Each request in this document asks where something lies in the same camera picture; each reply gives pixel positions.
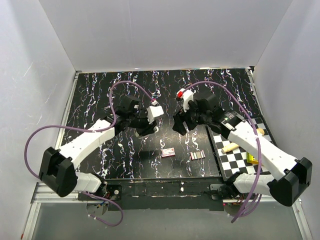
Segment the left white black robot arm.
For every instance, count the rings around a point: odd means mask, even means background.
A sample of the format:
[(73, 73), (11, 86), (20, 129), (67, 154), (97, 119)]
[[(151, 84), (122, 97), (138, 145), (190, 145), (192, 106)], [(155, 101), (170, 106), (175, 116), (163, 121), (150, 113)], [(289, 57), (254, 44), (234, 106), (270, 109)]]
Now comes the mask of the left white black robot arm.
[(78, 166), (95, 149), (128, 128), (134, 129), (140, 138), (158, 132), (156, 119), (163, 114), (157, 101), (145, 108), (137, 97), (125, 96), (121, 104), (98, 119), (87, 132), (58, 149), (46, 149), (39, 171), (40, 180), (60, 197), (77, 191), (89, 192), (95, 200), (103, 199), (107, 191), (102, 178), (95, 173), (78, 172)]

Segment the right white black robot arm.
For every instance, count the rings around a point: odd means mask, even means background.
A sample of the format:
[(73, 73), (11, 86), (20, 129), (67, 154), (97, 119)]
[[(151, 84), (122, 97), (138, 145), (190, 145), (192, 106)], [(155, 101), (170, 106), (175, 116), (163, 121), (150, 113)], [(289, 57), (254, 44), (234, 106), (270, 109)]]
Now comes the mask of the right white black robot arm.
[(257, 179), (254, 193), (273, 197), (278, 203), (290, 207), (309, 187), (312, 163), (282, 151), (261, 135), (256, 135), (250, 122), (233, 110), (220, 107), (211, 92), (194, 93), (181, 89), (177, 100), (181, 109), (173, 116), (172, 129), (181, 135), (198, 125), (208, 126), (214, 133), (239, 145), (256, 160), (261, 160), (268, 174)]

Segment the white black stapler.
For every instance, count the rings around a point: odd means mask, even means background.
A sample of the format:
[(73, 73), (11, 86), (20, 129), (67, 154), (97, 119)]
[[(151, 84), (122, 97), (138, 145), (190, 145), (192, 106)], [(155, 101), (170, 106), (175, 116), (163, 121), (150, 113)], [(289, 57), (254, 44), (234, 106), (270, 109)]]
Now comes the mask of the white black stapler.
[(135, 131), (135, 136), (137, 138), (147, 138), (148, 136), (155, 134), (154, 127), (137, 128)]

